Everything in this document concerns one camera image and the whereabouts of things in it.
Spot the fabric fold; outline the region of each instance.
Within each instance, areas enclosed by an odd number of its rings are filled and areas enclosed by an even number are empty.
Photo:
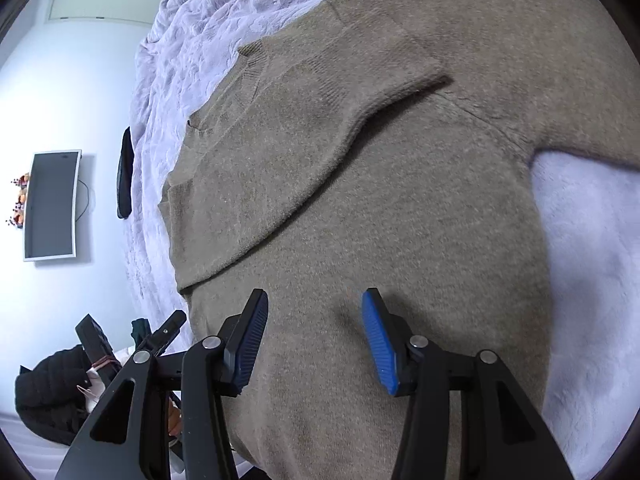
[[[260,44],[251,54],[264,59]],[[445,76],[374,10],[265,85],[191,178],[169,179],[161,210],[178,290],[220,272],[282,225],[338,166],[367,118]]]

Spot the brown sweater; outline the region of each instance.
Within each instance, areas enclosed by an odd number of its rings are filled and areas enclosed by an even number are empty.
[[[640,165],[640,67],[599,2],[329,0],[240,54],[160,205],[198,337],[270,295],[252,381],[225,405],[236,449],[274,479],[390,477],[406,403],[376,377],[369,286],[444,348],[495,349],[540,405],[530,162]]]

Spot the bed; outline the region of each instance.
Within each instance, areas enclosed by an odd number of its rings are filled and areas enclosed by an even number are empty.
[[[188,116],[231,68],[239,45],[273,34],[320,1],[162,1],[136,57],[132,214],[125,224],[129,281],[153,328],[186,309],[158,203]],[[640,403],[640,176],[554,152],[538,155],[532,174],[555,303],[543,416],[575,477],[587,480],[619,445]],[[191,338],[183,330],[174,350]]]

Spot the sweater sleeve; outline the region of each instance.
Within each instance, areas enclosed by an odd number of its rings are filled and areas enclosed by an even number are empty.
[[[374,10],[264,85],[193,178],[168,189],[178,289],[273,233],[328,178],[369,116],[443,78],[437,60]]]
[[[609,16],[591,19],[586,46],[568,45],[562,71],[549,64],[527,109],[529,156],[559,150],[640,168],[640,64]]]

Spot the metal screw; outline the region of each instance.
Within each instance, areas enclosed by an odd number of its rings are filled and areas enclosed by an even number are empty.
[[[146,363],[147,361],[149,361],[150,357],[151,354],[149,352],[147,352],[146,350],[141,350],[140,352],[136,352],[135,354],[133,354],[133,362],[141,365],[142,363]]]
[[[480,360],[485,364],[492,365],[498,360],[498,356],[491,350],[482,350],[480,352]]]
[[[409,344],[414,348],[425,348],[429,344],[429,340],[423,335],[412,335]]]
[[[214,335],[211,335],[202,341],[202,346],[204,346],[204,348],[211,350],[213,348],[218,348],[220,346],[220,343],[222,343],[222,339]]]

